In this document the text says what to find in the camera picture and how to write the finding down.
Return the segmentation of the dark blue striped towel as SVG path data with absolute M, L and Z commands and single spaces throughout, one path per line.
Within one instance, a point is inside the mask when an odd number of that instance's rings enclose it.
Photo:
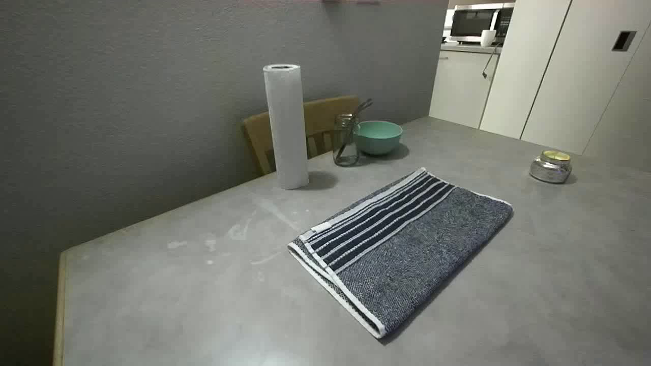
M 512 217 L 418 168 L 297 235 L 302 267 L 376 339 L 401 329 Z

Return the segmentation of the white paper towel roll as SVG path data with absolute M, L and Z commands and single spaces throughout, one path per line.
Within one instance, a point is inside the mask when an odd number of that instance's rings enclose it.
M 279 185 L 297 190 L 310 182 L 302 67 L 273 63 L 262 75 Z

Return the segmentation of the glass jar with utensils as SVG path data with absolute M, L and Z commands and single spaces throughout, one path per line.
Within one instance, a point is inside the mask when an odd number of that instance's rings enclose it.
M 359 149 L 357 149 L 357 130 L 361 114 L 373 106 L 373 100 L 365 100 L 355 111 L 339 114 L 339 144 L 333 152 L 333 163 L 337 166 L 352 166 L 359 160 Z

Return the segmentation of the teal green bowl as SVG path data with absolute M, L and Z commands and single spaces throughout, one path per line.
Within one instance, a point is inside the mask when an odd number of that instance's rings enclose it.
M 387 120 L 365 120 L 359 124 L 357 142 L 365 154 L 383 156 L 393 152 L 403 136 L 403 128 Z

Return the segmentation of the black microwave oven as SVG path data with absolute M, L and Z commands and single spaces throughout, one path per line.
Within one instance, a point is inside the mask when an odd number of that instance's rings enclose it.
M 465 3 L 452 10 L 450 39 L 479 42 L 484 30 L 495 30 L 495 42 L 503 45 L 508 32 L 512 2 Z

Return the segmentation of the white cup on counter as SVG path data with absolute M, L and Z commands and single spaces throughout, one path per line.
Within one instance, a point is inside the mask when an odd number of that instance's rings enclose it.
M 496 42 L 496 30 L 482 30 L 480 35 L 480 45 L 482 47 L 492 47 Z

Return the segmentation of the small metal tin yellow lid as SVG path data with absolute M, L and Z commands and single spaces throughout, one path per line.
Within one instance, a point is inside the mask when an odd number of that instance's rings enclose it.
M 571 174 L 571 156 L 563 151 L 541 151 L 534 158 L 529 174 L 544 182 L 561 185 Z

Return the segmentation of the white kitchen cabinets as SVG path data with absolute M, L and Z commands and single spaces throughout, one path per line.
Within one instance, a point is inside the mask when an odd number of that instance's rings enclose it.
M 503 45 L 450 39 L 452 10 L 512 2 Z M 651 168 L 651 0 L 450 0 L 430 114 Z

